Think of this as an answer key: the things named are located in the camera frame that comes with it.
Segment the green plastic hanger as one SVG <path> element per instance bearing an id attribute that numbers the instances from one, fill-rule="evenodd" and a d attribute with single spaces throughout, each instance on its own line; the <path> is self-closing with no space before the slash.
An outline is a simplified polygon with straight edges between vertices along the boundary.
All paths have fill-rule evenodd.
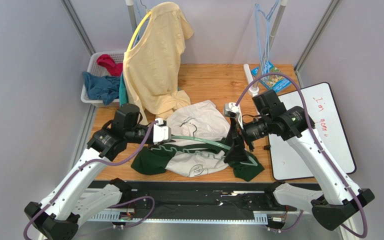
<path id="1" fill-rule="evenodd" d="M 155 146 L 152 146 L 151 149 L 202 156 L 204 158 L 213 158 L 224 161 L 225 154 L 230 149 L 230 146 L 227 145 L 227 140 L 225 138 L 216 141 L 195 136 L 173 135 L 171 137 L 171 142 L 156 144 Z M 251 163 L 235 163 L 245 166 L 258 166 L 258 161 L 253 155 L 248 151 L 247 153 Z"/>

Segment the green and white t-shirt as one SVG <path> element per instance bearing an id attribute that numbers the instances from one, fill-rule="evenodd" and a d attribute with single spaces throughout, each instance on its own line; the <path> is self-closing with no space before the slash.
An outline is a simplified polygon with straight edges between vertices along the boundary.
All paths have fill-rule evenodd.
<path id="1" fill-rule="evenodd" d="M 232 168 L 236 178 L 251 181 L 264 171 L 239 162 L 225 163 L 227 150 L 214 143 L 223 143 L 230 125 L 211 100 L 201 101 L 176 110 L 167 119 L 174 136 L 180 136 L 161 146 L 144 147 L 131 168 L 144 175 L 171 171 L 188 178 L 205 176 Z"/>

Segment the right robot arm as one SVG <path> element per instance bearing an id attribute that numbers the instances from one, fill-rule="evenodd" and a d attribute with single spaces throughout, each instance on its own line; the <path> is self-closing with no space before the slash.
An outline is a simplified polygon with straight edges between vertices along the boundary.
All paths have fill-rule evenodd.
<path id="1" fill-rule="evenodd" d="M 375 199 L 368 188 L 359 187 L 338 165 L 315 128 L 304 106 L 287 109 L 278 95 L 269 90 L 253 97 L 258 117 L 244 123 L 237 102 L 225 104 L 230 118 L 225 162 L 251 165 L 254 141 L 268 135 L 282 138 L 302 158 L 320 187 L 319 191 L 277 181 L 266 189 L 271 208 L 291 206 L 311 213 L 327 230 L 335 230 Z"/>

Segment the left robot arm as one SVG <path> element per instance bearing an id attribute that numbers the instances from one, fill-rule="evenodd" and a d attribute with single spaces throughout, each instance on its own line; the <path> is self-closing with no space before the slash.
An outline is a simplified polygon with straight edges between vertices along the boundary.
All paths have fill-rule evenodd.
<path id="1" fill-rule="evenodd" d="M 153 128 L 160 121 L 142 125 L 143 117 L 139 107 L 130 103 L 115 111 L 114 118 L 92 135 L 59 185 L 40 202 L 27 204 L 24 239 L 29 239 L 28 230 L 33 226 L 49 240 L 71 240 L 91 217 L 121 202 L 130 188 L 119 178 L 83 200 L 80 197 L 102 170 L 125 164 L 152 142 Z"/>

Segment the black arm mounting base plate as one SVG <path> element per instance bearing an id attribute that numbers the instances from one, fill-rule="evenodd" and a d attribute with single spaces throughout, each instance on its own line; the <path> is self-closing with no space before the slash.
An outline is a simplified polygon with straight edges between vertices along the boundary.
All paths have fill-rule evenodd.
<path id="1" fill-rule="evenodd" d="M 127 204 L 136 217 L 150 214 L 163 220 L 251 220 L 254 211 L 270 214 L 295 212 L 295 207 L 269 203 L 267 183 L 248 182 L 151 182 L 130 181 L 131 192 L 121 202 L 150 196 Z"/>

